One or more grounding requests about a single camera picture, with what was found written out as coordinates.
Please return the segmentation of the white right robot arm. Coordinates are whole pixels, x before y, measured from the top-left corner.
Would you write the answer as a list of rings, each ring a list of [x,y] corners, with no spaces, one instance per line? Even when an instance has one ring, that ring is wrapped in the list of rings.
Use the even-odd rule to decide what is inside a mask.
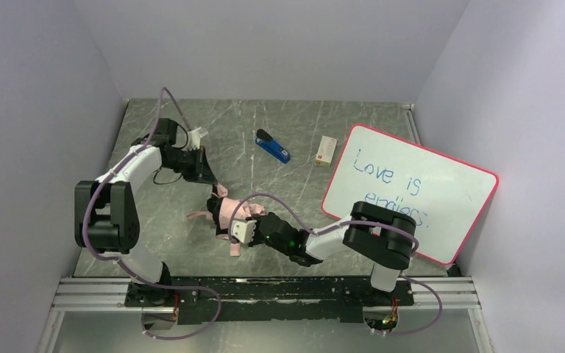
[[[419,247],[410,216],[368,202],[355,202],[347,217],[319,229],[297,229],[275,213],[252,217],[249,224],[249,247],[265,245],[304,267],[353,250],[373,262],[370,285],[384,292],[395,289]]]

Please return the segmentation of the pink and black folding umbrella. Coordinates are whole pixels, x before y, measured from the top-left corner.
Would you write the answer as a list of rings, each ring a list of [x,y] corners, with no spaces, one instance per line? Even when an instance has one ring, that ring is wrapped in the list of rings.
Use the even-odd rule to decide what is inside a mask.
[[[252,220],[256,216],[266,214],[266,208],[260,204],[241,202],[238,199],[228,197],[228,190],[221,184],[214,185],[210,198],[206,202],[206,210],[189,213],[186,218],[194,219],[205,217],[216,225],[216,238],[228,240],[230,245],[230,256],[241,255],[241,243],[231,236],[231,223],[235,218]]]

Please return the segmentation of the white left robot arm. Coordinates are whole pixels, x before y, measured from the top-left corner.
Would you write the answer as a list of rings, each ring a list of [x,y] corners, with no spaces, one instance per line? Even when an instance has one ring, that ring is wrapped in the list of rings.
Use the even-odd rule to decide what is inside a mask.
[[[141,225],[135,193],[149,175],[171,170],[186,182],[210,185],[215,196],[226,196],[212,172],[201,139],[203,127],[186,132],[186,144],[177,147],[182,127],[170,118],[157,122],[153,134],[134,140],[127,154],[92,181],[81,181],[74,189],[75,241],[98,258],[125,265],[132,273],[134,291],[127,306],[163,306],[179,301],[180,290],[171,290],[168,266],[139,242]]]

